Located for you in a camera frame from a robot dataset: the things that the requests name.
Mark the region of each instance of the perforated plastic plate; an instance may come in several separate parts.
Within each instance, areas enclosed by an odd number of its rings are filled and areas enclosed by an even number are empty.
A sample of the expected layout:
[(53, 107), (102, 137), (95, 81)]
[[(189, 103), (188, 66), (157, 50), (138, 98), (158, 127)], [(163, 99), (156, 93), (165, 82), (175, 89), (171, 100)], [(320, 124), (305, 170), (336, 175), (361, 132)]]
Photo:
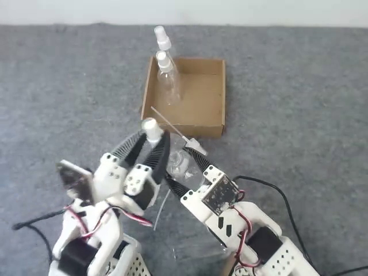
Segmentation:
[(129, 271), (125, 273), (125, 276), (151, 276), (140, 254), (137, 254), (137, 257), (133, 261)]

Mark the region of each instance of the circuit board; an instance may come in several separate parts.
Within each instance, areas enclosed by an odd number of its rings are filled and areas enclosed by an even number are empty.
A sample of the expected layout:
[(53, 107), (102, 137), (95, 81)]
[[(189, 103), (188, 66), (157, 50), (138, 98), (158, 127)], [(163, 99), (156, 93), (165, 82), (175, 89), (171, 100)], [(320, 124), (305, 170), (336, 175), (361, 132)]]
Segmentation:
[(216, 215), (220, 215), (238, 197), (239, 189), (224, 175), (208, 193), (203, 197), (202, 202)]

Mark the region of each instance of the clear plastic bottle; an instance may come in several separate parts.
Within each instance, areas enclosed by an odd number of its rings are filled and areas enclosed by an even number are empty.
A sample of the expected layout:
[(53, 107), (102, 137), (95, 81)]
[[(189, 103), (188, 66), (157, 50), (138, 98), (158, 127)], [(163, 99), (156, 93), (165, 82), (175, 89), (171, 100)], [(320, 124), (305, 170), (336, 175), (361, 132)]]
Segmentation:
[(185, 143), (179, 135), (170, 135), (170, 155), (166, 170), (176, 181), (196, 191), (205, 182), (205, 177), (196, 161), (183, 150)]
[(178, 70), (176, 70), (165, 51), (158, 51), (156, 58), (159, 66), (157, 79), (160, 91), (168, 105), (177, 104), (181, 100)]
[(171, 43), (170, 38), (167, 36), (165, 28), (163, 26), (156, 26), (154, 29), (157, 45), (161, 51), (165, 51), (168, 58), (171, 60), (172, 65), (176, 69), (174, 57), (176, 56), (175, 49)]

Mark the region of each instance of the black cable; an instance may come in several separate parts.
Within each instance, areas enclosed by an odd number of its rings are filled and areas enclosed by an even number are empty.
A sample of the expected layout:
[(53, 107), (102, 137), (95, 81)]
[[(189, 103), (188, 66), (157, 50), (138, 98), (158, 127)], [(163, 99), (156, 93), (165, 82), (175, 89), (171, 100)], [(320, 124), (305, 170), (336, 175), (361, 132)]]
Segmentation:
[(33, 225), (26, 225), (25, 227), (34, 230), (44, 241), (45, 245), (46, 245), (46, 249), (47, 249), (47, 254), (48, 254), (48, 262), (49, 265), (52, 262), (52, 250), (51, 250), (51, 246), (50, 246), (50, 242), (48, 241), (48, 239), (45, 237), (45, 235), (35, 226)]
[(60, 214), (63, 214), (64, 212), (65, 212), (64, 209), (58, 210), (56, 212), (50, 212), (50, 213), (44, 214), (43, 216), (36, 217), (36, 218), (28, 220), (28, 221), (24, 221), (22, 223), (16, 223), (11, 228), (12, 228), (12, 230), (16, 231), (16, 230), (19, 230), (23, 227), (27, 227), (27, 228), (35, 231), (42, 238), (42, 240), (44, 241), (44, 243), (46, 245), (47, 254), (48, 254), (48, 261), (49, 261), (49, 264), (51, 264), (51, 262), (52, 262), (52, 250), (51, 250), (50, 242), (48, 241), (46, 236), (41, 232), (41, 230), (39, 230), (37, 227), (33, 226), (32, 224), (36, 223), (38, 221), (41, 221), (41, 220), (50, 219), (51, 217), (58, 216)]
[(21, 229), (25, 226), (31, 225), (31, 224), (36, 223), (36, 222), (41, 221), (41, 220), (50, 219), (51, 217), (58, 216), (60, 214), (63, 214), (64, 212), (65, 212), (65, 210), (62, 209), (62, 210), (59, 210), (59, 211), (56, 211), (56, 212), (47, 213), (47, 214), (44, 214), (43, 216), (36, 217), (36, 218), (28, 220), (28, 221), (24, 221), (23, 223), (15, 223), (11, 228), (12, 228), (12, 230), (19, 230), (19, 229)]
[(303, 242), (303, 240), (302, 240), (302, 238), (301, 238), (301, 236), (300, 236), (300, 234), (299, 234), (299, 230), (298, 230), (298, 228), (297, 228), (297, 226), (296, 226), (296, 224), (295, 224), (294, 217), (293, 217), (293, 214), (292, 214), (292, 209), (291, 209), (291, 207), (290, 207), (290, 204), (289, 204), (288, 198), (287, 198), (287, 197), (286, 197), (286, 195), (283, 193), (283, 191), (282, 191), (279, 187), (277, 187), (276, 185), (273, 185), (273, 184), (271, 184), (271, 183), (268, 183), (268, 182), (263, 181), (263, 180), (258, 179), (258, 178), (246, 177), (246, 176), (244, 176), (244, 175), (238, 175), (238, 176), (236, 176), (236, 177), (234, 177), (234, 178), (233, 178), (233, 181), (236, 181), (236, 180), (238, 180), (238, 179), (244, 179), (244, 180), (249, 180), (249, 181), (258, 182), (258, 183), (263, 184), (263, 185), (265, 185), (265, 186), (271, 187), (271, 188), (275, 189), (277, 192), (279, 192), (279, 194), (282, 196), (282, 198), (283, 198), (283, 200), (284, 200), (284, 202), (285, 202), (285, 205), (286, 205), (286, 208), (287, 208), (287, 213), (288, 213), (289, 218), (290, 218), (290, 222), (291, 222), (291, 224), (292, 224), (292, 226), (293, 226), (293, 229), (294, 229), (294, 232), (295, 232), (295, 234), (296, 234), (296, 236), (297, 236), (297, 238), (298, 238), (298, 241), (299, 241), (299, 243), (300, 243), (300, 247), (302, 248), (302, 251), (303, 251), (304, 257), (305, 257), (305, 259), (307, 259), (307, 261), (310, 263), (310, 265), (311, 265), (311, 266), (313, 266), (313, 268), (316, 270), (316, 268), (314, 267), (313, 262), (312, 262), (312, 260), (311, 260), (311, 258), (310, 258), (310, 256), (309, 256), (309, 254), (308, 254), (308, 252), (307, 252), (307, 250), (306, 250), (306, 248), (305, 248), (304, 242)]
[(349, 270), (341, 271), (339, 273), (332, 274), (331, 276), (341, 276), (341, 275), (346, 275), (346, 274), (349, 274), (349, 273), (352, 273), (352, 272), (362, 271), (362, 270), (366, 270), (366, 269), (368, 269), (368, 266), (361, 266), (361, 267), (357, 267), (355, 269), (349, 269)]

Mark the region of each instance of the plastic bottle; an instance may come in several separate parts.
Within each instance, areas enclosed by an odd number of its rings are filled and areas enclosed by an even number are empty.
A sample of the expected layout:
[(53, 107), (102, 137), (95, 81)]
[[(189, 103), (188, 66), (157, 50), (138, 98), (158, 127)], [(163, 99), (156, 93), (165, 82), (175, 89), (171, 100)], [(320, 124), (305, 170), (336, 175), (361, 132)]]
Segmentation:
[(160, 91), (168, 105), (177, 104), (181, 100), (179, 74), (165, 51), (156, 53), (159, 71), (157, 79)]
[[(154, 118), (143, 120), (142, 128), (153, 148), (160, 140), (163, 130)], [(176, 181), (192, 190), (197, 190), (204, 183), (205, 178), (196, 161), (183, 150), (185, 144), (185, 140), (180, 135), (170, 134), (170, 155), (166, 170)]]
[(174, 50), (174, 47), (171, 43), (170, 38), (167, 36), (167, 34), (165, 32), (165, 28), (163, 26), (157, 26), (157, 27), (155, 27), (154, 32), (155, 32), (155, 35), (156, 35), (157, 44), (159, 46), (159, 49), (161, 51), (166, 52), (166, 55), (171, 60), (173, 66), (176, 68), (175, 62), (174, 62), (174, 59), (173, 59), (173, 57), (175, 57), (175, 50)]

